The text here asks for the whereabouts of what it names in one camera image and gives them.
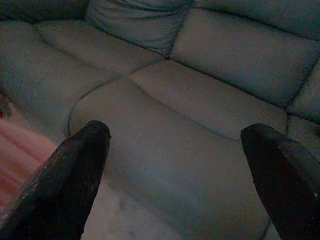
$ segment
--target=seat cushion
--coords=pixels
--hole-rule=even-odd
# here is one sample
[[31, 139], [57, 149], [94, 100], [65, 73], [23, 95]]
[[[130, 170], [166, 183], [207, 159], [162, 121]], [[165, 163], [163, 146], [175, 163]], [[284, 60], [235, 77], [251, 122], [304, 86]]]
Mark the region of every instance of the seat cushion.
[[307, 82], [288, 107], [290, 113], [320, 124], [320, 59]]
[[183, 239], [261, 237], [268, 215], [239, 141], [163, 106], [129, 79], [82, 98], [71, 115], [71, 134], [91, 119], [106, 123], [112, 135], [109, 181], [170, 216]]
[[36, 25], [50, 45], [81, 62], [127, 74], [162, 56], [98, 30], [85, 21], [46, 21]]
[[286, 129], [283, 109], [171, 60], [145, 67], [130, 79], [161, 104], [233, 140], [254, 123], [282, 133]]
[[0, 22], [0, 59], [5, 94], [54, 136], [67, 135], [69, 114], [79, 99], [118, 77], [58, 51], [26, 22]]
[[297, 116], [288, 119], [287, 136], [300, 142], [320, 161], [320, 125]]

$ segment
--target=leather upholstery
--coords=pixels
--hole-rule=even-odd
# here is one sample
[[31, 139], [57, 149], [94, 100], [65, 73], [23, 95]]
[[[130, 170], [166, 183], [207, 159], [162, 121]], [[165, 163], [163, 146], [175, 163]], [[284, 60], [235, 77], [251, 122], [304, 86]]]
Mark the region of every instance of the leather upholstery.
[[320, 124], [320, 60], [288, 111]]
[[26, 22], [0, 22], [0, 44], [1, 88], [53, 133], [68, 135], [69, 114], [79, 99], [118, 76], [57, 51]]
[[317, 0], [196, 0], [196, 6], [248, 17], [285, 32], [320, 40]]
[[50, 137], [106, 123], [109, 183], [183, 239], [260, 239], [240, 130], [286, 129], [319, 158], [319, 4], [90, 0], [85, 21], [87, 0], [0, 1], [0, 20], [42, 21], [0, 22], [0, 88]]
[[171, 57], [285, 107], [318, 59], [320, 44], [257, 21], [193, 9]]
[[288, 120], [288, 137], [300, 142], [320, 161], [320, 125], [297, 116]]
[[36, 26], [47, 43], [99, 69], [128, 74], [163, 59], [159, 54], [111, 36], [85, 21], [45, 21]]
[[89, 119], [106, 123], [112, 135], [107, 178], [169, 215], [183, 239], [262, 235], [268, 216], [239, 141], [175, 113], [128, 79], [82, 98], [71, 115], [70, 133]]
[[145, 67], [130, 79], [157, 102], [233, 140], [254, 123], [265, 123], [282, 133], [286, 112], [229, 84], [167, 60]]
[[168, 56], [188, 0], [91, 0], [85, 19], [95, 27]]
[[47, 20], [83, 19], [89, 0], [2, 0], [0, 20], [29, 23]]

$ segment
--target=floor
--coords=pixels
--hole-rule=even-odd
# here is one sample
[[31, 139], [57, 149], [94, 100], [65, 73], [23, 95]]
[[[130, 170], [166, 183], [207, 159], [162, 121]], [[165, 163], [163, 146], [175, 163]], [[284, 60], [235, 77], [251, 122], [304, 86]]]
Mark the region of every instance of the floor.
[[[57, 146], [12, 108], [0, 119], [0, 209]], [[112, 189], [105, 177], [93, 203], [82, 240], [181, 240], [170, 227], [131, 197]]]

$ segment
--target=recliner seat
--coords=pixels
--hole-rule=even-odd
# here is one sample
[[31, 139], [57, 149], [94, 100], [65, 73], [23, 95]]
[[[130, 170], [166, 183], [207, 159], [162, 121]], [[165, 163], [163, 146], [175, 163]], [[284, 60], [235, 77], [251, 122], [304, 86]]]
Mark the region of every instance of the recliner seat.
[[109, 184], [183, 238], [262, 238], [240, 131], [268, 124], [320, 159], [320, 2], [52, 2], [0, 3], [4, 93], [57, 142], [106, 123]]

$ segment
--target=sofa cushion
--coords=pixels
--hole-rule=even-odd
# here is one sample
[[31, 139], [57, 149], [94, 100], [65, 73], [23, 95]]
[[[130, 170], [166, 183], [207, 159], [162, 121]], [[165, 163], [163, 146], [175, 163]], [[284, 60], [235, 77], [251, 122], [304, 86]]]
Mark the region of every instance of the sofa cushion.
[[320, 43], [257, 21], [193, 9], [171, 57], [284, 107], [316, 63]]
[[287, 136], [300, 142], [320, 161], [320, 125], [297, 116], [288, 119]]
[[288, 111], [320, 124], [320, 60]]
[[109, 181], [171, 216], [183, 239], [196, 239], [190, 231], [201, 240], [261, 237], [268, 216], [239, 141], [163, 106], [128, 79], [82, 98], [71, 134], [91, 119], [106, 123], [112, 135]]
[[196, 5], [245, 16], [286, 32], [320, 40], [318, 0], [196, 0]]
[[69, 113], [80, 98], [118, 77], [58, 51], [26, 22], [0, 22], [0, 46], [1, 88], [53, 136], [67, 135]]
[[46, 21], [36, 25], [42, 38], [64, 53], [100, 69], [127, 74], [163, 57], [98, 30], [85, 21]]
[[167, 56], [188, 0], [91, 0], [85, 19], [97, 28]]
[[216, 78], [166, 60], [130, 76], [143, 91], [168, 108], [233, 140], [254, 123], [286, 129], [286, 112]]

